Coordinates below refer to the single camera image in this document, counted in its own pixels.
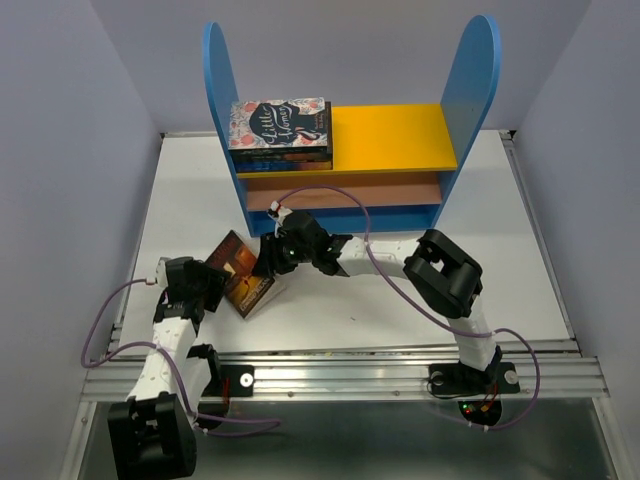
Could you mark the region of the A Tale of Two Cities book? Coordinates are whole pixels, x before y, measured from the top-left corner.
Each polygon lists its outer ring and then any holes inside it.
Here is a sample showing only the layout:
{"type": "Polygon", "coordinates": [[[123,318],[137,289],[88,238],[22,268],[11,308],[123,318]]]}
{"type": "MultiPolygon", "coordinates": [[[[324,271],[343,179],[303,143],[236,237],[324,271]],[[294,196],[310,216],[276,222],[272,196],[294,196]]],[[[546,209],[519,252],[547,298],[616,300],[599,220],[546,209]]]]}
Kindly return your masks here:
{"type": "Polygon", "coordinates": [[[311,160],[324,160],[332,157],[332,118],[331,118],[331,103],[326,101],[329,108],[329,146],[325,149],[320,148],[294,148],[283,150],[244,150],[235,151],[230,150],[231,158],[234,162],[250,162],[259,160],[271,160],[271,161],[311,161],[311,160]]]}

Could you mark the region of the aluminium mounting rail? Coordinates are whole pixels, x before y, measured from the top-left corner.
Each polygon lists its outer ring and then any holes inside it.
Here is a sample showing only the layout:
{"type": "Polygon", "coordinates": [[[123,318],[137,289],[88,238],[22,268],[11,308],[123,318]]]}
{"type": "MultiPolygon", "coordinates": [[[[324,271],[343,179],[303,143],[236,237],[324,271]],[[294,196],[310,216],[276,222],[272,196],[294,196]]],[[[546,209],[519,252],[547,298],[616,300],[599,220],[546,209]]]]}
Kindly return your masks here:
{"type": "MultiPolygon", "coordinates": [[[[542,399],[602,398],[609,394],[599,361],[583,356],[572,340],[536,341],[530,355],[519,342],[501,344],[503,358],[515,366],[517,398],[537,393],[542,399]]],[[[223,354],[222,365],[254,369],[252,400],[421,401],[429,397],[430,367],[453,363],[451,345],[391,350],[301,351],[223,354]]]]}

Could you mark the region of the dark red book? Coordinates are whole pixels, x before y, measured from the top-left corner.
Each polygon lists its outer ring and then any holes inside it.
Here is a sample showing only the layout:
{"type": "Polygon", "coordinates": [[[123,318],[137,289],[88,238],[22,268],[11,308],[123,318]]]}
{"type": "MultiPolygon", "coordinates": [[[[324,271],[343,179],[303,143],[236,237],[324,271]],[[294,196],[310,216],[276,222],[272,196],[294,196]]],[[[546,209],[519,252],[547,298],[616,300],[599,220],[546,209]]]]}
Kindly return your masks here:
{"type": "Polygon", "coordinates": [[[234,230],[230,230],[205,263],[230,275],[225,297],[244,320],[281,294],[285,285],[275,278],[253,274],[257,256],[234,230]]]}

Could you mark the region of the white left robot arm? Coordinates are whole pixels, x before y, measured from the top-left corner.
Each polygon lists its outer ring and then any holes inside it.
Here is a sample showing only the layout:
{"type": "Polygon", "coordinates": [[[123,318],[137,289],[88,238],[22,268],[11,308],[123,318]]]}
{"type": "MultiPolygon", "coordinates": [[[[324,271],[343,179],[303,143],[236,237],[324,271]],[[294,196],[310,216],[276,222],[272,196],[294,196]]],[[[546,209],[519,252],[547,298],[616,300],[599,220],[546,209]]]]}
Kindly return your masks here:
{"type": "Polygon", "coordinates": [[[163,259],[163,288],[153,317],[151,348],[125,401],[108,412],[119,479],[179,479],[193,474],[193,425],[202,394],[215,392],[223,371],[210,344],[197,344],[207,311],[217,309],[229,274],[192,257],[163,259]]]}

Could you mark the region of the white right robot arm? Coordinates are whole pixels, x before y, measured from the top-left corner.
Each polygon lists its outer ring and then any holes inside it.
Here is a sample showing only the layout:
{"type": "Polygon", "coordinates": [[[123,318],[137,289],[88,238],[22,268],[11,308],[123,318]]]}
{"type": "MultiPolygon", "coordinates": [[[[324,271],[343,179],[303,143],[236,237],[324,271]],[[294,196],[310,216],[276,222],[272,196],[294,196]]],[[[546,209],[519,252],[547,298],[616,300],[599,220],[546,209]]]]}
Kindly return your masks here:
{"type": "Polygon", "coordinates": [[[459,348],[460,378],[482,390],[496,378],[501,354],[481,308],[482,268],[444,233],[428,229],[416,240],[372,241],[369,234],[331,234],[308,212],[274,202],[267,211],[274,230],[260,237],[253,274],[274,278],[310,264],[327,276],[379,275],[402,298],[394,282],[406,279],[429,307],[447,320],[441,327],[459,348]]]}

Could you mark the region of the Little Women floral book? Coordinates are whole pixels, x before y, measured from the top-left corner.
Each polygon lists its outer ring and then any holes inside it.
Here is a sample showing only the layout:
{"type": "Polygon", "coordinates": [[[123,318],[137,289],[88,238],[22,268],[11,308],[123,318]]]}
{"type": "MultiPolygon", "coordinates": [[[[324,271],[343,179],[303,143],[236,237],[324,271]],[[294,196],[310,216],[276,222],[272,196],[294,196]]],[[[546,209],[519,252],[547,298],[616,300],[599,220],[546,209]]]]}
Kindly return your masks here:
{"type": "Polygon", "coordinates": [[[329,146],[329,108],[323,97],[236,102],[230,108],[231,150],[329,146]]]}

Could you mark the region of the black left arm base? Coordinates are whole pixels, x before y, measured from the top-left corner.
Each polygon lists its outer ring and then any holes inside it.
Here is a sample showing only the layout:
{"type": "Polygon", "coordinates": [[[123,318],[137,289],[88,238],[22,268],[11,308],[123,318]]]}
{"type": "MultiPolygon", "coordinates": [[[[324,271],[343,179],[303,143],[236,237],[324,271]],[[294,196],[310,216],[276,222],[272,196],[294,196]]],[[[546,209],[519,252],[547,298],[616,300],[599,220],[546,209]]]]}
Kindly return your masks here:
{"type": "Polygon", "coordinates": [[[227,416],[232,398],[253,396],[254,377],[252,365],[222,365],[210,344],[191,347],[182,370],[191,408],[216,417],[227,416]]]}

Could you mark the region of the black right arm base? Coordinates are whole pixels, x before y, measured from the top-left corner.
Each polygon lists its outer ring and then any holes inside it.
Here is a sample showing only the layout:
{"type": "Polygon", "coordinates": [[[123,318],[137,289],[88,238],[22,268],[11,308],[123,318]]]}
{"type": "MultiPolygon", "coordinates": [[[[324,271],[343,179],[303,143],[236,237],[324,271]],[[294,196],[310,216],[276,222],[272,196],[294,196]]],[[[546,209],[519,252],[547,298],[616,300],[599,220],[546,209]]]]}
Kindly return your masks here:
{"type": "Polygon", "coordinates": [[[481,427],[497,426],[503,412],[501,394],[521,392],[515,365],[502,359],[500,347],[484,371],[458,361],[432,365],[428,372],[430,394],[440,400],[458,400],[463,419],[481,427]]]}

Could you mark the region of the Three Days to See book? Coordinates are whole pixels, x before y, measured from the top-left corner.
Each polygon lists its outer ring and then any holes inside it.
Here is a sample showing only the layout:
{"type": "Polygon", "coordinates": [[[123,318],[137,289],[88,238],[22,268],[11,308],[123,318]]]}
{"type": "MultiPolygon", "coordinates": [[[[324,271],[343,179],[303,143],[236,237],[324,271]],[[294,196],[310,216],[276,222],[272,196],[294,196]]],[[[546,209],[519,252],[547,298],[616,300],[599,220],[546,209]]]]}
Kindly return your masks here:
{"type": "Polygon", "coordinates": [[[250,161],[250,162],[235,162],[234,168],[238,170],[286,170],[286,169],[333,169],[333,162],[331,160],[322,161],[250,161]]]}

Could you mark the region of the blue yellow wooden bookshelf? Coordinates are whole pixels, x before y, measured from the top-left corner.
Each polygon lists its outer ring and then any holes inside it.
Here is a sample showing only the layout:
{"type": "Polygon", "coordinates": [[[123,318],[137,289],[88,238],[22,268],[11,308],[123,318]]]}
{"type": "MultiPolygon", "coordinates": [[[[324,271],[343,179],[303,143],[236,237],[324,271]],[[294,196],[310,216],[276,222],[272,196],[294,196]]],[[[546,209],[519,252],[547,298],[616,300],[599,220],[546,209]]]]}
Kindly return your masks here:
{"type": "Polygon", "coordinates": [[[309,210],[327,229],[360,231],[364,204],[377,232],[433,226],[454,187],[493,103],[502,63],[496,20],[466,25],[442,93],[435,104],[331,104],[333,172],[311,175],[236,174],[228,148],[230,108],[241,100],[221,27],[206,24],[204,84],[212,120],[250,235],[269,232],[270,204],[284,198],[309,210]]]}

